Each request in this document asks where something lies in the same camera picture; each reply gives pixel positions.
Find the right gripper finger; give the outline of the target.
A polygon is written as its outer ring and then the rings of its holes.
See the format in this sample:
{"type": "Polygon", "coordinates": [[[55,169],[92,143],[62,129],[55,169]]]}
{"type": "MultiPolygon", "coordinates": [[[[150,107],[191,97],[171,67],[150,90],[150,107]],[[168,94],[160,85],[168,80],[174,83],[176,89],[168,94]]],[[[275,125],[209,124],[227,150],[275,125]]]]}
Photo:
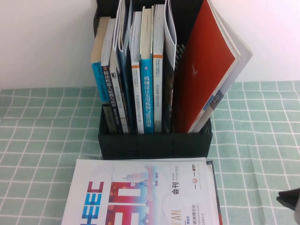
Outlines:
{"type": "Polygon", "coordinates": [[[276,200],[284,207],[295,211],[299,198],[276,198],[276,200]]]}
{"type": "Polygon", "coordinates": [[[281,197],[289,197],[289,198],[299,198],[300,196],[300,188],[291,189],[287,191],[280,191],[279,196],[281,197]]]}

